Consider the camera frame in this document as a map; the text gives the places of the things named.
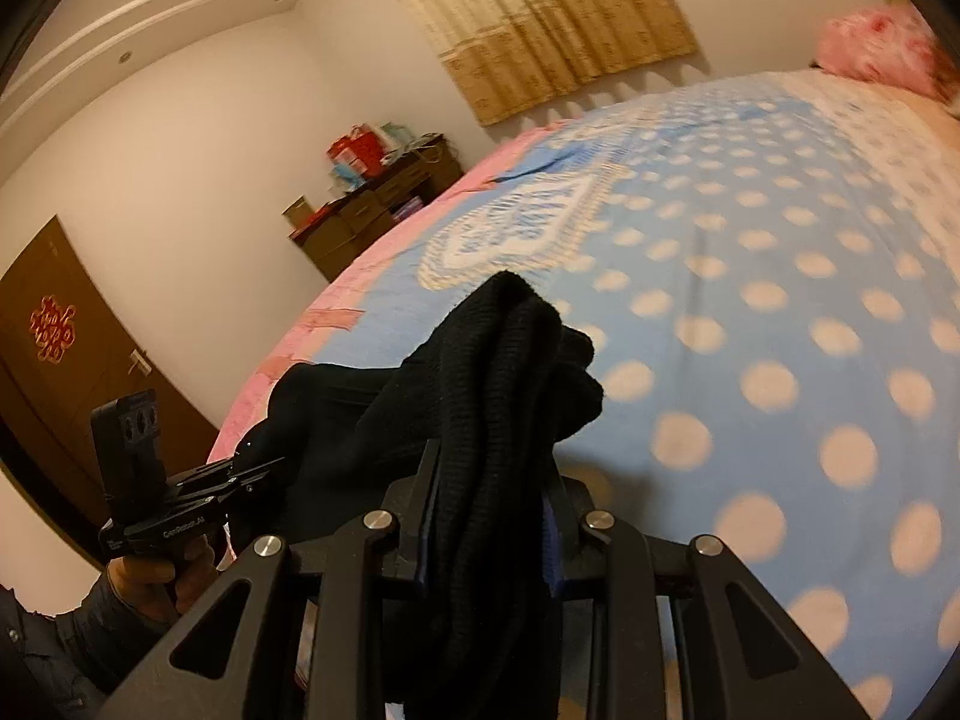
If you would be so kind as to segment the left hand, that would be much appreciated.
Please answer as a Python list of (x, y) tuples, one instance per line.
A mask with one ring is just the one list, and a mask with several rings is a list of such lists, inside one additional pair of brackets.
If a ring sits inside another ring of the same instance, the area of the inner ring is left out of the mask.
[(176, 562), (122, 556), (107, 564), (114, 595), (149, 621), (172, 626), (212, 587), (218, 571), (205, 536), (192, 539)]

